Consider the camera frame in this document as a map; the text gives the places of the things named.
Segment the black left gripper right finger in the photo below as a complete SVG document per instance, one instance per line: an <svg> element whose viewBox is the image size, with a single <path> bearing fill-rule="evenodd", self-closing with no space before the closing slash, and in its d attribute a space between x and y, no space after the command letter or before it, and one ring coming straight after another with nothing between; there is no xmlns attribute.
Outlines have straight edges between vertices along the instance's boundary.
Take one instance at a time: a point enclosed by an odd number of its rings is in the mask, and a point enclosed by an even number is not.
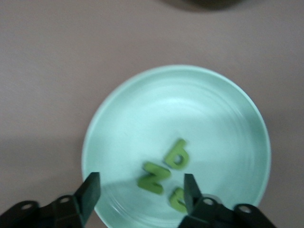
<svg viewBox="0 0 304 228"><path fill-rule="evenodd" d="M275 228L255 206L237 204L226 208L213 197L204 196L192 174L184 175L184 200L187 215L180 228Z"/></svg>

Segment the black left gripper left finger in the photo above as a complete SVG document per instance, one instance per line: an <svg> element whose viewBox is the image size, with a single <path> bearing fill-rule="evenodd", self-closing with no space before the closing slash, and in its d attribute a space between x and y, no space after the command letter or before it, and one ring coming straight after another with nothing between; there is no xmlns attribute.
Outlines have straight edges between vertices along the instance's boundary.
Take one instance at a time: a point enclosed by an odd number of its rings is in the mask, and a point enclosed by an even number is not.
<svg viewBox="0 0 304 228"><path fill-rule="evenodd" d="M21 201L0 216L2 228L84 228L101 195L100 174L92 172L72 195L41 207Z"/></svg>

